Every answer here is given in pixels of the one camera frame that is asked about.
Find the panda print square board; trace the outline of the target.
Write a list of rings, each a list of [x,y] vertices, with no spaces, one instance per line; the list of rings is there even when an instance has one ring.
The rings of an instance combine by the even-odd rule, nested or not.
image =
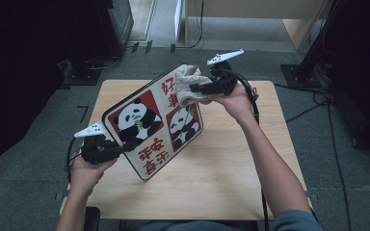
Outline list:
[[[141,179],[151,178],[202,132],[198,104],[182,107],[176,97],[176,75],[197,72],[195,66],[181,64],[103,114],[102,122],[117,144],[135,144],[124,155]]]

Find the person's right hand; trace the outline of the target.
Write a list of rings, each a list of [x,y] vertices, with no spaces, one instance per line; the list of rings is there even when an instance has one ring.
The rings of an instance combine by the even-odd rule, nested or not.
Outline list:
[[[224,106],[240,125],[254,121],[251,102],[241,84],[237,84],[230,95],[210,94],[208,98]]]

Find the person's blue-grey shirt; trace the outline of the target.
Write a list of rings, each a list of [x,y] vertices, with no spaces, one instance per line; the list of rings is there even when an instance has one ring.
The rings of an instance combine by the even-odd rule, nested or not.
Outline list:
[[[231,221],[155,221],[135,231],[252,231],[248,222]],[[274,222],[272,231],[323,231],[316,218],[306,211],[292,210],[282,213]]]

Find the black metal stand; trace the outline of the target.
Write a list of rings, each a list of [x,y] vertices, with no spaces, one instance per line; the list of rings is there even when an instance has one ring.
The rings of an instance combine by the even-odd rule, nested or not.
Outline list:
[[[337,18],[336,10],[340,8],[341,0],[324,0],[324,8],[317,13],[320,16],[325,8],[329,8],[325,24],[310,45],[308,52],[300,64],[282,64],[281,70],[286,80],[287,86],[291,89],[319,89],[322,87],[320,77],[315,73],[315,66],[320,59],[331,55],[327,49],[326,33],[330,30],[330,25]]]
[[[89,67],[86,60],[79,56],[75,49],[67,50],[64,84],[68,86],[95,86],[101,71]]]

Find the black angled tape mark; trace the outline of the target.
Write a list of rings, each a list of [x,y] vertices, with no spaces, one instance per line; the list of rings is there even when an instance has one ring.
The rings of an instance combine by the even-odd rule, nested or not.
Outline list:
[[[79,122],[82,123],[84,121],[86,115],[87,115],[87,112],[89,110],[89,106],[87,106],[87,105],[77,105],[76,107],[78,109],[83,109],[84,110],[84,112],[83,112],[83,114],[82,114],[82,116],[81,116],[81,118],[79,120]]]

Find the white panel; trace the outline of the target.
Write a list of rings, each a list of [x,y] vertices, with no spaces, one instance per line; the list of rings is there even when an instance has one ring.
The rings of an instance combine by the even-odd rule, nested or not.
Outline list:
[[[180,32],[181,14],[182,14],[182,3],[183,0],[176,0],[175,11],[174,11],[174,32],[175,36],[178,37]]]

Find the person's left hand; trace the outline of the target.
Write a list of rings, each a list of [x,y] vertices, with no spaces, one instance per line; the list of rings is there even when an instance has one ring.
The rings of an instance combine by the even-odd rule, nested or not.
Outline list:
[[[82,157],[77,157],[72,166],[70,191],[72,193],[91,194],[104,172],[117,162],[116,159],[93,165]]]

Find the light wooden desk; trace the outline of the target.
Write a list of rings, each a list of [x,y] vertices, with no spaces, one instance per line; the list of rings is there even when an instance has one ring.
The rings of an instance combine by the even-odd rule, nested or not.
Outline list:
[[[325,18],[333,0],[183,0],[184,41],[189,44],[189,18],[235,17],[281,19],[296,50],[304,48],[316,21]]]

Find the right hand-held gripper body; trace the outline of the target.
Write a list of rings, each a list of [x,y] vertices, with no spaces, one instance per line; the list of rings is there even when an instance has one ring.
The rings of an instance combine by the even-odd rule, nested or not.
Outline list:
[[[209,94],[222,93],[230,95],[232,93],[237,80],[227,61],[243,53],[244,50],[239,49],[228,53],[216,54],[211,60],[207,61],[207,64],[210,65],[209,71],[213,82],[209,87]]]

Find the beige cloth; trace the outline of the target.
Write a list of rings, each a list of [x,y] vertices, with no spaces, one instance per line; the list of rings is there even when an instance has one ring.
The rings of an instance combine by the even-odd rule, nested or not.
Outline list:
[[[207,105],[211,100],[207,95],[200,92],[192,92],[191,85],[208,84],[211,80],[203,76],[196,65],[182,65],[175,73],[175,90],[176,97],[180,107],[186,107],[194,103]]]

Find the dark curtain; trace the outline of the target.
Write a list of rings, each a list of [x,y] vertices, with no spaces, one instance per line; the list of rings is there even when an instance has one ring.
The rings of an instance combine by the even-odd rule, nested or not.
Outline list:
[[[21,141],[77,54],[93,0],[0,0],[0,156]]]
[[[370,0],[337,0],[325,33],[330,89],[353,134],[370,147]]]

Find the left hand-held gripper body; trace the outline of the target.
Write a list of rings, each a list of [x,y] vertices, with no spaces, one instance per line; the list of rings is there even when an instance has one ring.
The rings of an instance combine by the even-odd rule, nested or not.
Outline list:
[[[114,160],[123,153],[123,147],[114,141],[106,139],[106,129],[101,122],[96,122],[87,128],[76,132],[74,138],[83,138],[80,154],[84,161],[92,165]]]

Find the black cabinet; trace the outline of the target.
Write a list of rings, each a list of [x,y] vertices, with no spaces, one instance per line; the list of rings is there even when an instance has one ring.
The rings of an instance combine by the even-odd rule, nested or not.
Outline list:
[[[120,58],[134,25],[129,0],[97,0],[97,5],[110,54]]]

